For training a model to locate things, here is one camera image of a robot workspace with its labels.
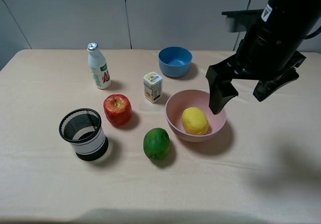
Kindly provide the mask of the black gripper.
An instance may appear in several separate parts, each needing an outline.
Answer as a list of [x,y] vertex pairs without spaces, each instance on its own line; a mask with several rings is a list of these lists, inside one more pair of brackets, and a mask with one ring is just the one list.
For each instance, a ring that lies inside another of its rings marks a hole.
[[207,70],[212,113],[218,115],[228,101],[238,96],[232,79],[259,80],[253,91],[259,102],[297,80],[299,74],[291,57],[305,36],[306,26],[299,24],[252,26],[234,55]]

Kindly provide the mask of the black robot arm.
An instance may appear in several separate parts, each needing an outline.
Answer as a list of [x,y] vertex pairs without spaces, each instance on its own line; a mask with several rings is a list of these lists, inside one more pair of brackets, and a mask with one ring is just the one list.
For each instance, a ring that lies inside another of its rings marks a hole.
[[238,95],[233,79],[255,80],[253,95],[263,101],[279,88],[298,79],[296,69],[305,56],[298,52],[304,40],[317,36],[320,0],[268,0],[258,10],[228,11],[230,31],[244,31],[236,53],[209,66],[209,108],[219,114]]

